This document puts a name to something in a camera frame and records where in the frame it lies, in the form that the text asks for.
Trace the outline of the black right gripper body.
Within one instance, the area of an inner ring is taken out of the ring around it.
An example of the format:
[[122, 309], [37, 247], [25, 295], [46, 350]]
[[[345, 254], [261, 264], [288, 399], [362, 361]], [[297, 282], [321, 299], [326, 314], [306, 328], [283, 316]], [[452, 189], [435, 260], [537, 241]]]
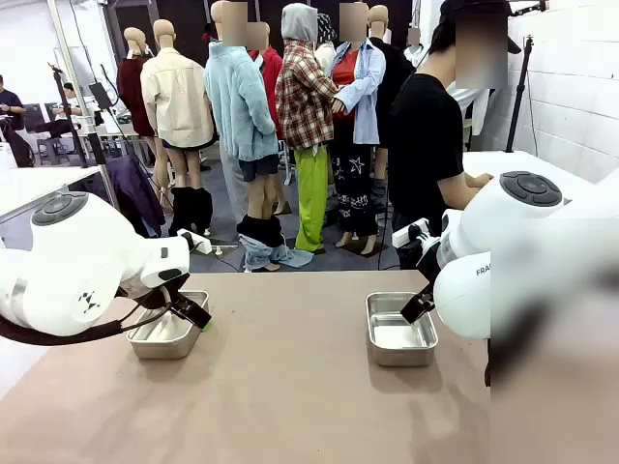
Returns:
[[412, 223], [408, 226], [408, 237], [416, 259], [416, 269], [433, 287], [441, 268], [437, 261], [437, 251], [441, 239], [433, 236], [427, 223]]

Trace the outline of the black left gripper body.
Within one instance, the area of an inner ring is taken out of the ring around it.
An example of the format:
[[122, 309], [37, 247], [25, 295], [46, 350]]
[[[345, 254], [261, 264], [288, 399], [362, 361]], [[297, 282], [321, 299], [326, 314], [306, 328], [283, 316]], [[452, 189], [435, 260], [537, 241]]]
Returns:
[[167, 303], [176, 307], [183, 299], [180, 289], [189, 277], [189, 274], [179, 275], [164, 283], [156, 283], [154, 288], [146, 286], [138, 277], [132, 277], [119, 285], [118, 296], [134, 300], [146, 309], [164, 308]]

